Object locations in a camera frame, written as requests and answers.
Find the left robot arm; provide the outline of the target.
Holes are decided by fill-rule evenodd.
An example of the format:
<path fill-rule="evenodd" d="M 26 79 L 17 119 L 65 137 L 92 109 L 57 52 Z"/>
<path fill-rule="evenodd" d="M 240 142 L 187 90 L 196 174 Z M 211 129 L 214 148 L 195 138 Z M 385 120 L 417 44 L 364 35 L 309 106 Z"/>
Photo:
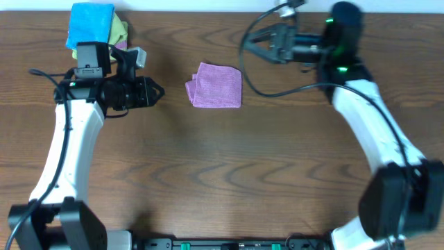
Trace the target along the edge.
<path fill-rule="evenodd" d="M 138 76 L 146 63 L 139 48 L 80 42 L 77 65 L 58 81 L 55 129 L 46 164 L 27 203 L 13 205 L 6 246 L 20 249 L 134 249 L 130 231 L 110 231 L 87 204 L 89 171 L 108 111 L 116 118 L 154 106 L 164 89 Z"/>

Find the purple microfiber cloth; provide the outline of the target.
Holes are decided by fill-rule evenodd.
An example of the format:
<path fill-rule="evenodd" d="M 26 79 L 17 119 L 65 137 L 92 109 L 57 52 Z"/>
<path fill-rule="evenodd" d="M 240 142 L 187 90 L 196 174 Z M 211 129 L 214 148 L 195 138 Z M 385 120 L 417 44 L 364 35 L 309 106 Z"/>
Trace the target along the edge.
<path fill-rule="evenodd" d="M 240 108 L 242 104 L 242 75 L 234 67 L 202 62 L 185 88 L 195 108 Z"/>

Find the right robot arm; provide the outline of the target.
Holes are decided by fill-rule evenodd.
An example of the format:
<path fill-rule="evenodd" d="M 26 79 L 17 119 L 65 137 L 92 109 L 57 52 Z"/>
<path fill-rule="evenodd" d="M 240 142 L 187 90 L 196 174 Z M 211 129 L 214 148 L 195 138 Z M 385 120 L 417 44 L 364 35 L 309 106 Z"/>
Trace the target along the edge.
<path fill-rule="evenodd" d="M 240 52 L 270 63 L 315 65 L 315 88 L 347 121 L 366 155 L 372 178 L 358 215 L 330 231 L 319 249 L 403 249 L 407 238 L 435 230 L 441 215 L 443 164 L 426 159 L 384 104 L 358 55 L 363 28 L 360 8 L 340 1 L 320 35 L 285 22 L 261 29 L 251 24 L 239 45 Z"/>

